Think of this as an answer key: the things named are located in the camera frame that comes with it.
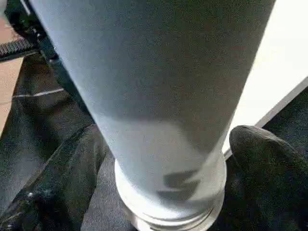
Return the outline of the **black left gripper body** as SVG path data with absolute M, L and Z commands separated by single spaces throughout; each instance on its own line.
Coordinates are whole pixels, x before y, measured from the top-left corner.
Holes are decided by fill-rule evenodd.
M 1 62 L 35 53 L 41 54 L 48 63 L 59 62 L 59 56 L 29 1 L 2 0 L 0 12 L 19 36 L 0 45 Z

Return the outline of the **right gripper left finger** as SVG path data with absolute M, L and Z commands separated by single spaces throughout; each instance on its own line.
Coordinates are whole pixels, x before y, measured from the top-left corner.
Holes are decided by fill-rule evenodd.
M 96 125 L 66 139 L 0 217 L 2 231 L 78 231 L 97 186 L 105 144 Z

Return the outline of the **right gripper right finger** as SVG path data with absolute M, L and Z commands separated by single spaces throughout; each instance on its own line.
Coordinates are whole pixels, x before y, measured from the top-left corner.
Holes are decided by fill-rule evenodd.
M 269 231 L 308 229 L 308 162 L 289 143 L 254 126 L 237 126 L 230 148 L 245 195 Z

